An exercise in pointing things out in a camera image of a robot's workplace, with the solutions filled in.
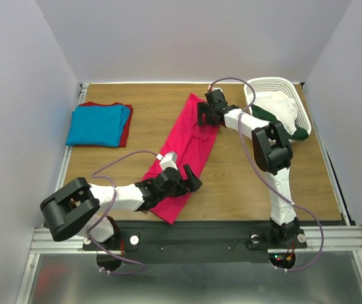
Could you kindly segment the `pink t-shirt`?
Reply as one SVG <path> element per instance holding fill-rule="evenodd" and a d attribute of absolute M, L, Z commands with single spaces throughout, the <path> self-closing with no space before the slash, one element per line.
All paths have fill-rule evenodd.
<path fill-rule="evenodd" d="M 195 94 L 190 94 L 185 106 L 173 125 L 160 153 L 177 154 L 178 167 L 189 165 L 196 177 L 200 177 L 211 150 L 215 144 L 219 126 L 199 125 L 197 119 L 197 104 L 202 100 Z M 156 216 L 168 224 L 173 224 L 187 204 L 191 194 L 166 198 L 151 209 Z"/>

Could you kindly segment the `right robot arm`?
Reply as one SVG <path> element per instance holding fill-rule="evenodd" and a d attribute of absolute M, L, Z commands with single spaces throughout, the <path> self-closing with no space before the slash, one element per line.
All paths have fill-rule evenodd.
<path fill-rule="evenodd" d="M 269 242 L 284 247 L 299 234 L 300 226 L 291 198 L 289 175 L 293 150 L 284 126 L 279 121 L 260 120 L 236 105 L 229 105 L 221 89 L 205 94 L 197 104 L 199 125 L 222 125 L 252 141 L 253 159 L 249 162 L 270 193 Z"/>

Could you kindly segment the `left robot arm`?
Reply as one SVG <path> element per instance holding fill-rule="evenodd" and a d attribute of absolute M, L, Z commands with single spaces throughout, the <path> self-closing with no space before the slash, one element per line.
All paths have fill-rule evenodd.
<path fill-rule="evenodd" d="M 40 209 L 54 241 L 90 234 L 89 239 L 111 250 L 119 243 L 118 229 L 96 213 L 112 209 L 144 212 L 167 198 L 196 192 L 203 183 L 189 165 L 183 169 L 185 177 L 180 170 L 167 167 L 156 177 L 118 187 L 98 186 L 78 177 L 44 199 Z"/>

